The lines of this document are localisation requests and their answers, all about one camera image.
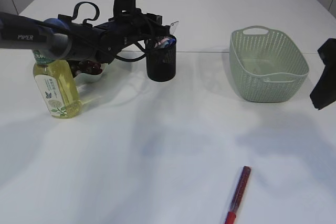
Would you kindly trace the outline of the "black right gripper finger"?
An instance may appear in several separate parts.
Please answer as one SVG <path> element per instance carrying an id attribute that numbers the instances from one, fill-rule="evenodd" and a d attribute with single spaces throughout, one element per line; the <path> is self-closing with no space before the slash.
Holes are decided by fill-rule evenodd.
<path id="1" fill-rule="evenodd" d="M 313 106 L 321 110 L 335 102 L 335 38 L 329 38 L 318 49 L 324 64 L 322 75 L 310 93 Z"/>

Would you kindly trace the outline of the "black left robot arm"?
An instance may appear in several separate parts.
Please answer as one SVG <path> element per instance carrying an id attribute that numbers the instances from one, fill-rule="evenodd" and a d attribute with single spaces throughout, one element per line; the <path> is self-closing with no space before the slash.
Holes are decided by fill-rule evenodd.
<path id="1" fill-rule="evenodd" d="M 170 33 L 154 14 L 123 14 L 93 26 L 77 24 L 69 16 L 44 22 L 1 13 L 1 48 L 38 50 L 50 60 L 90 60 L 111 63 L 124 48 Z"/>

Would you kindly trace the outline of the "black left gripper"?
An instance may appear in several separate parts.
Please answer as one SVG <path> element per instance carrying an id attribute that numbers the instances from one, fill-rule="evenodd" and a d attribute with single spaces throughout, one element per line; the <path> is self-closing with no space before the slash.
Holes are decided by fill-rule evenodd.
<path id="1" fill-rule="evenodd" d="M 97 63 L 111 63 L 115 59 L 126 62 L 139 61 L 142 58 L 159 50 L 159 38 L 171 35 L 170 26 L 162 24 L 162 16 L 141 13 L 136 9 L 134 13 L 123 12 L 107 22 L 87 26 L 87 31 L 79 32 L 78 38 L 85 54 L 80 60 L 91 60 Z M 135 45 L 143 55 L 126 59 L 118 55 L 124 48 Z"/>

